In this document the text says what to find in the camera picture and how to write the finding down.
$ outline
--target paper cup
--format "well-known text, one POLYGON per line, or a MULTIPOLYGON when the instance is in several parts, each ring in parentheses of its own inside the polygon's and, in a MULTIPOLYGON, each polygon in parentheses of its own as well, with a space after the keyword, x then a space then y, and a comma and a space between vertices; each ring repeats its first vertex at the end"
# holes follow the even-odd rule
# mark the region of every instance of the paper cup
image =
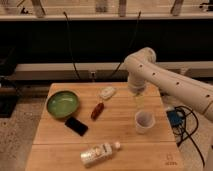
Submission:
POLYGON ((149 112, 142 110, 135 114, 135 128, 137 133, 144 134, 155 125, 155 117, 149 112))

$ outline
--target bottle cap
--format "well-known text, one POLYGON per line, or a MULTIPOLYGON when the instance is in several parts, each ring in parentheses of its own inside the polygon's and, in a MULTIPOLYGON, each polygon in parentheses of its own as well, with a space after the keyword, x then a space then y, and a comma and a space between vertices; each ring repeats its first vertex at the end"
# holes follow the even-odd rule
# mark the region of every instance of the bottle cap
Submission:
POLYGON ((115 146, 115 149, 116 149, 116 150, 119 150, 119 149, 121 148, 121 143, 118 142, 118 141, 116 141, 116 142, 114 143, 114 146, 115 146))

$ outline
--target black wall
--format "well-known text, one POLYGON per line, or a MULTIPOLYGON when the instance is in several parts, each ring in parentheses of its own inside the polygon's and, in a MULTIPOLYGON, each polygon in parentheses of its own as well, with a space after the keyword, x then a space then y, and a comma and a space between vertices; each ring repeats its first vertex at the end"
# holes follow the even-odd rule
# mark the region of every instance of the black wall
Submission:
MULTIPOLYGON (((136 23, 69 21, 75 62, 119 62, 146 46, 156 51, 158 61, 213 60, 213 20, 136 23)), ((68 35, 66 21, 0 22, 0 46, 16 46, 19 63, 72 62, 68 35)))

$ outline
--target gray floor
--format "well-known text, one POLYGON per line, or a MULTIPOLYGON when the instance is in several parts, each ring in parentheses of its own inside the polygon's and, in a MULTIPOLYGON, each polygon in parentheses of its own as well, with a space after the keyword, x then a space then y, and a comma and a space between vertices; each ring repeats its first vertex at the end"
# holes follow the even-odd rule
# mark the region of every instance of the gray floor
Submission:
MULTIPOLYGON (((10 119, 0 119, 0 171, 24 171, 36 128, 44 107, 43 96, 23 97, 19 100, 10 119)), ((163 96, 165 105, 178 106, 181 102, 171 96, 163 96)), ((197 115, 200 126, 193 135, 194 140, 206 158, 212 137, 213 124, 201 115, 197 115)), ((187 128, 193 129, 195 121, 189 118, 187 128)), ((194 146, 187 140, 180 147, 185 171, 201 171, 202 162, 194 146)))

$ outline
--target wooden table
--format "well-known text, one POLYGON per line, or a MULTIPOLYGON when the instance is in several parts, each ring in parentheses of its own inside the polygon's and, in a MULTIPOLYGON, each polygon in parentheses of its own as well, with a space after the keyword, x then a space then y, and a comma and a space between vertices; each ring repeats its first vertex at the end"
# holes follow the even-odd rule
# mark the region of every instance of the wooden table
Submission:
POLYGON ((48 97, 60 90, 75 92, 80 108, 75 117, 88 125, 81 137, 53 119, 44 107, 27 171, 182 171, 183 164, 174 135, 167 120, 158 89, 148 84, 140 96, 133 96, 127 83, 57 83, 52 84, 48 97), (90 119, 93 108, 100 102, 99 92, 114 86, 117 93, 105 101, 105 109, 96 121, 90 119), (152 112, 156 125, 144 135, 137 134, 134 114, 139 109, 152 112), (122 149, 101 164, 86 169, 80 153, 103 142, 120 141, 122 149))

